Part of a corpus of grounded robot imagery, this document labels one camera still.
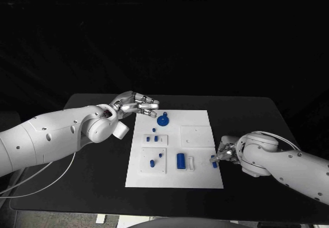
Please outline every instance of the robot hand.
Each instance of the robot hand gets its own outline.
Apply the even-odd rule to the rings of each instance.
[[[157,112],[152,109],[159,109],[159,103],[151,97],[129,91],[115,98],[110,105],[119,112],[119,119],[126,118],[132,113],[145,114],[157,118]]]
[[[278,149],[276,138],[291,144],[294,150]],[[302,152],[281,136],[253,132],[242,138],[224,136],[220,150],[211,162],[233,161],[253,177],[271,176],[315,200],[329,204],[329,161]]]
[[[43,114],[0,132],[0,176],[67,157],[112,135],[123,139],[129,127],[119,121],[133,112],[157,117],[159,101],[132,91],[110,104]]]

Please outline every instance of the blue block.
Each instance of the blue block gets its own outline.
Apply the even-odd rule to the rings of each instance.
[[[213,167],[214,167],[214,168],[217,168],[217,167],[219,167],[217,162],[213,162]]]
[[[187,166],[185,166],[185,154],[184,153],[178,153],[178,169],[180,170],[187,169]]]

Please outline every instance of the dark curtain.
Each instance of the dark curtain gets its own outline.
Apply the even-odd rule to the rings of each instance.
[[[265,96],[305,143],[328,116],[325,15],[279,8],[2,2],[0,109],[25,121],[76,93]]]

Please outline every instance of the black table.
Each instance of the black table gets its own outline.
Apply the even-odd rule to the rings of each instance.
[[[66,106],[109,104],[116,95],[76,94]],[[262,97],[152,95],[161,109],[208,110],[219,147],[221,136],[268,131],[295,138],[273,101]],[[126,188],[126,175],[136,114],[123,119],[131,131],[77,153],[73,167],[47,190],[12,200],[12,208],[119,215],[204,217],[224,220],[283,221],[329,224],[329,206],[304,196],[273,177],[253,178],[242,166],[221,161],[224,189]],[[17,195],[45,187],[63,174],[73,155],[25,183]],[[31,176],[41,166],[28,169]]]

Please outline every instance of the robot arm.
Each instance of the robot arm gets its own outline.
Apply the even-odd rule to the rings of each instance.
[[[159,101],[129,91],[110,104],[43,114],[0,132],[0,176],[60,160],[112,134],[123,139],[129,127],[119,121],[133,112],[157,117]]]
[[[302,194],[329,204],[329,161],[299,150],[278,149],[278,140],[260,133],[224,136],[216,160],[242,164],[253,177],[271,176]]]

